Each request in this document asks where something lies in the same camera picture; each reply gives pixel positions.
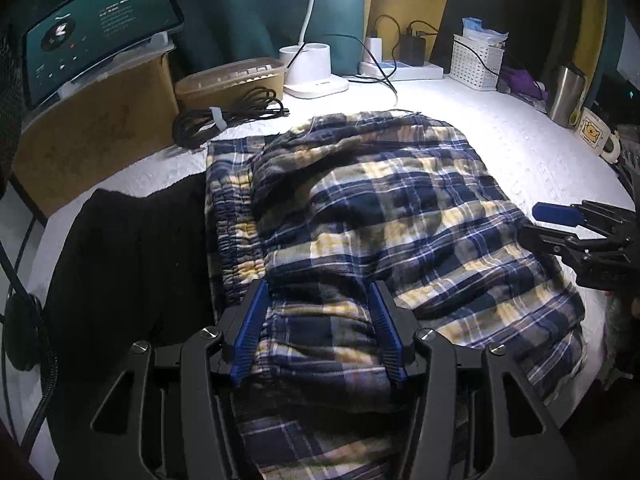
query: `blue plaid pattern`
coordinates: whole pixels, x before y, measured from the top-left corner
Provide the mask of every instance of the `blue plaid pattern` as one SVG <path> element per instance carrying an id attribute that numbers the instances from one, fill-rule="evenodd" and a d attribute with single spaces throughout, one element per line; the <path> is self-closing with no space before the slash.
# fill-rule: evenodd
<path id="1" fill-rule="evenodd" d="M 450 124 L 337 114 L 212 142 L 207 185 L 210 272 L 227 304 L 254 278 L 273 300 L 235 398 L 267 479 L 387 475 L 407 410 L 378 357 L 372 280 L 453 343 L 504 343 L 542 397 L 580 365 L 575 287 L 517 244 L 526 217 Z"/>

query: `black fabric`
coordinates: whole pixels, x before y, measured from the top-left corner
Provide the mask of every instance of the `black fabric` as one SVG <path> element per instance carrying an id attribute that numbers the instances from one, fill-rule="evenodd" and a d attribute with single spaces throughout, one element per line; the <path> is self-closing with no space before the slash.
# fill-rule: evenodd
<path id="1" fill-rule="evenodd" d="M 146 198 L 97 190 L 76 217 L 44 308 L 58 356 L 47 417 L 56 451 L 133 342 L 185 341 L 212 324 L 204 174 Z"/>
<path id="2" fill-rule="evenodd" d="M 0 472 L 12 480 L 42 480 L 0 420 Z"/>

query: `mug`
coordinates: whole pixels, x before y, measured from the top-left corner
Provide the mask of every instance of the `mug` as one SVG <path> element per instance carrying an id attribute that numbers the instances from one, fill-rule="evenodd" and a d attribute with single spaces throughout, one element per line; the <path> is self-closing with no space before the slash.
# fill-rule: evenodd
<path id="1" fill-rule="evenodd" d="M 620 156 L 620 139 L 612 134 L 604 121 L 588 108 L 582 109 L 582 115 L 574 136 L 583 141 L 594 155 L 601 156 L 609 164 L 615 164 Z M 613 150 L 605 151 L 607 140 L 611 139 Z"/>

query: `white storage basket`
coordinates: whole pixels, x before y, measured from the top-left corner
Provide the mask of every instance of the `white storage basket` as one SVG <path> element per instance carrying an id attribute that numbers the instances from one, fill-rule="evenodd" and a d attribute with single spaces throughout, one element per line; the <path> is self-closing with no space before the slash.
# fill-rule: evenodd
<path id="1" fill-rule="evenodd" d="M 476 40 L 453 35 L 453 38 L 460 43 L 472 48 L 484 61 L 484 64 L 493 72 L 500 73 L 502 65 L 502 55 L 504 50 L 494 46 L 488 46 Z M 482 66 L 480 60 L 468 48 L 453 42 L 453 53 L 451 55 L 451 72 L 449 77 L 460 81 L 470 88 L 481 91 L 495 90 L 498 83 L 498 76 L 492 74 Z"/>

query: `screw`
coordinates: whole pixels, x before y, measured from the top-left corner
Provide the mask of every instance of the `screw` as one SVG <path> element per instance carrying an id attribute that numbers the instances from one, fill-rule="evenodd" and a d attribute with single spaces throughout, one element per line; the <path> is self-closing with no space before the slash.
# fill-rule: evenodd
<path id="1" fill-rule="evenodd" d="M 493 355 L 502 356 L 506 353 L 504 345 L 491 344 L 489 345 L 489 352 Z"/>
<path id="2" fill-rule="evenodd" d="M 207 326 L 200 330 L 200 337 L 203 339 L 217 339 L 220 337 L 220 329 L 214 326 Z"/>
<path id="3" fill-rule="evenodd" d="M 133 343 L 133 345 L 131 345 L 131 351 L 134 354 L 143 354 L 147 350 L 149 350 L 149 343 L 147 343 L 146 341 L 136 341 L 135 343 Z"/>
<path id="4" fill-rule="evenodd" d="M 415 337 L 417 337 L 420 341 L 433 341 L 436 339 L 436 331 L 431 328 L 421 328 L 416 331 Z"/>

